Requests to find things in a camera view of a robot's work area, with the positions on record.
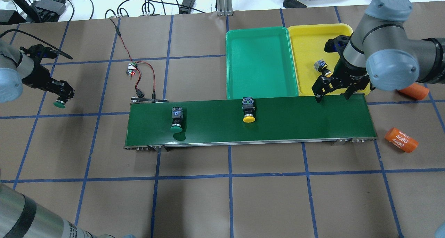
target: yellow tray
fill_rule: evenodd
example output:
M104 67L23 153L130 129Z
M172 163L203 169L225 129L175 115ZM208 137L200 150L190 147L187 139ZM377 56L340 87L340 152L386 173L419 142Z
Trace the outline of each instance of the yellow tray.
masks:
M320 72L314 69L314 63L323 59L327 68L334 71L340 56L338 53L326 53L324 44L327 40L333 39L339 35L350 36L353 29L346 24L320 24L291 26L288 28L291 37L292 54L294 55L294 64L297 76L297 87L299 96L313 96L312 86ZM346 89L337 89L327 95L343 94ZM369 94L370 86L365 90L359 91L365 95Z

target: black velcro strap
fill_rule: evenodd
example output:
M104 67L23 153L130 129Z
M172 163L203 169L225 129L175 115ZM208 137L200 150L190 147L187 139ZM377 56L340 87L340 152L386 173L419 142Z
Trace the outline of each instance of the black velcro strap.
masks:
M23 206L22 214L17 220L14 227L5 235L5 238L23 238L31 227L37 211L37 204L31 198L25 198L25 205Z

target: green push button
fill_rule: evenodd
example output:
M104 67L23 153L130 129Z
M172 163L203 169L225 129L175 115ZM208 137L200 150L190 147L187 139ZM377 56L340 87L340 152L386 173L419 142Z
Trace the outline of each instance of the green push button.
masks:
M179 126L173 126L170 128L170 131L172 131L173 133L180 133L183 131L183 129Z
M61 102L54 102L53 105L58 107L58 108L65 108L65 105L63 103L61 103Z

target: yellow push button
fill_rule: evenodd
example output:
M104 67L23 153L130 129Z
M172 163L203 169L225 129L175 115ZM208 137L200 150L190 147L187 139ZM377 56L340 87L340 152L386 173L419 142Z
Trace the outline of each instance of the yellow push button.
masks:
M251 123L254 121L255 121L255 117L252 117L252 116L246 116L243 118L243 122L245 122L245 123Z

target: brown floor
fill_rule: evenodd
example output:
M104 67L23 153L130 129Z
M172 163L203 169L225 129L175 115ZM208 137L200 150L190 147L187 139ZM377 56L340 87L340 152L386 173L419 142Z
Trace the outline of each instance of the brown floor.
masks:
M226 98L228 29L338 23L355 28L364 6L236 11L115 19L133 58L150 62L157 96ZM444 2L416 3L410 37L444 37ZM0 30L16 28L1 26ZM76 96L25 87L0 105L2 182L96 235L116 237L433 237L445 221L445 86L421 102L393 92L367 96L375 143L291 143L126 151L129 80L108 19L24 24L74 57L46 60ZM13 46L34 43L6 35ZM152 88L141 66L140 88ZM383 139L397 127L420 142L411 154Z

